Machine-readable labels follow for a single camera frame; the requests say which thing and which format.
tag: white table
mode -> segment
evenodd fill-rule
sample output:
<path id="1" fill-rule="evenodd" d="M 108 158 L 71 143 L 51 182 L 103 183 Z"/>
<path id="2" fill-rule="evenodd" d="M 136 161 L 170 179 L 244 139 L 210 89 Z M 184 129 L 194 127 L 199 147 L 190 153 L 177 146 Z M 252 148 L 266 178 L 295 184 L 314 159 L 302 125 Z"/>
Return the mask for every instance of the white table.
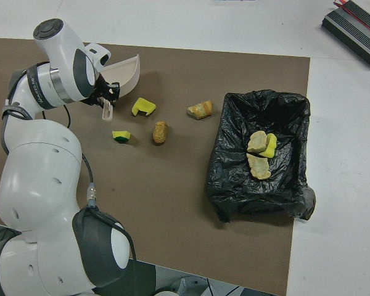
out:
<path id="1" fill-rule="evenodd" d="M 355 1 L 370 12 L 370 0 Z M 370 69 L 321 29 L 332 0 L 0 1 L 0 38 L 43 20 L 83 41 L 311 57 L 308 222 L 295 221 L 288 296 L 370 295 Z"/>

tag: black plastic bag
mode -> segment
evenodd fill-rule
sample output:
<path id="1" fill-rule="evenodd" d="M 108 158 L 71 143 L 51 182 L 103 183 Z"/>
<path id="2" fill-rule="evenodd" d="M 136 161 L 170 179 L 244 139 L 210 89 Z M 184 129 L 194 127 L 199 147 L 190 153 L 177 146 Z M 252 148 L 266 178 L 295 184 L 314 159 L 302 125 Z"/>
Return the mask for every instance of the black plastic bag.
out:
<path id="1" fill-rule="evenodd" d="M 234 212 L 285 211 L 310 218 L 315 193 L 305 176 L 309 117 L 310 103 L 299 94 L 264 90 L 225 96 L 206 185 L 222 222 L 229 222 Z M 277 137 L 266 180 L 252 177 L 246 156 L 249 137 L 258 130 Z"/>

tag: cardboard sheet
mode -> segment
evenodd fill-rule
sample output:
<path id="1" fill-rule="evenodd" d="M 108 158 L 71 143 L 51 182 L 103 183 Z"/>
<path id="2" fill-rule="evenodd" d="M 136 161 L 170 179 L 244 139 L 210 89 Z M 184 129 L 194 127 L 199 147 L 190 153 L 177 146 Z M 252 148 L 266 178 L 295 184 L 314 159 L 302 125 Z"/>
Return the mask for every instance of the cardboard sheet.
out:
<path id="1" fill-rule="evenodd" d="M 81 142 L 94 173 L 98 206 L 118 218 L 134 239 L 138 258 L 148 263 L 285 295 L 293 220 L 285 215 L 238 216 L 218 221 L 204 184 L 226 93 L 273 89 L 306 94 L 309 59 L 272 55 L 107 46 L 109 64 L 140 54 L 136 88 L 121 98 L 113 121 L 101 109 L 68 106 L 70 129 Z M 46 60 L 33 41 L 0 39 L 1 109 L 10 74 Z M 157 108 L 148 117 L 131 114 L 138 97 Z M 186 108 L 213 102 L 213 115 L 194 120 Z M 67 124 L 63 108 L 46 112 Z M 155 122 L 168 123 L 166 143 L 152 142 Z M 128 130 L 119 144 L 112 130 Z M 0 145 L 0 177 L 5 153 Z M 78 203 L 86 203 L 88 173 L 81 168 Z"/>

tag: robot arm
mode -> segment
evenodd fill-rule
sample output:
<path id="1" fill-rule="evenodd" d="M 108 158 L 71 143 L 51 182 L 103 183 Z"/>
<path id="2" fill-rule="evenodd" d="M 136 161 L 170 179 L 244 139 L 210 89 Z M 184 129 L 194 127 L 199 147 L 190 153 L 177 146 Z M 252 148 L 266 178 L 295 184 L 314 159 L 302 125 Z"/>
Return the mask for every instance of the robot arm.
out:
<path id="1" fill-rule="evenodd" d="M 97 44 L 85 47 L 59 19 L 41 23 L 34 37 L 49 63 L 23 72 L 4 107 L 8 158 L 0 217 L 21 235 L 0 244 L 0 295 L 75 295 L 123 274 L 131 238 L 93 203 L 80 210 L 80 142 L 66 127 L 35 117 L 90 99 L 110 52 Z"/>

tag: brown food piece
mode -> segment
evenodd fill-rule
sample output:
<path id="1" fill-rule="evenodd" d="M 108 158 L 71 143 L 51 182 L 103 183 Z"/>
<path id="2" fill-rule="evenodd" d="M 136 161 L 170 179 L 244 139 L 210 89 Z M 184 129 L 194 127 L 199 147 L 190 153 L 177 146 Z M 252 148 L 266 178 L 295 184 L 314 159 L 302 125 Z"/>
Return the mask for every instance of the brown food piece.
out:
<path id="1" fill-rule="evenodd" d="M 197 120 L 212 114 L 212 102 L 210 100 L 188 107 L 187 113 Z"/>
<path id="2" fill-rule="evenodd" d="M 251 175 L 259 180 L 268 179 L 271 176 L 267 158 L 256 157 L 247 153 L 248 164 L 251 168 Z"/>
<path id="3" fill-rule="evenodd" d="M 267 148 L 267 135 L 264 131 L 256 131 L 249 138 L 248 152 L 259 153 Z"/>
<path id="4" fill-rule="evenodd" d="M 165 121 L 158 121 L 155 124 L 152 139 L 156 144 L 163 144 L 166 141 L 168 126 Z"/>

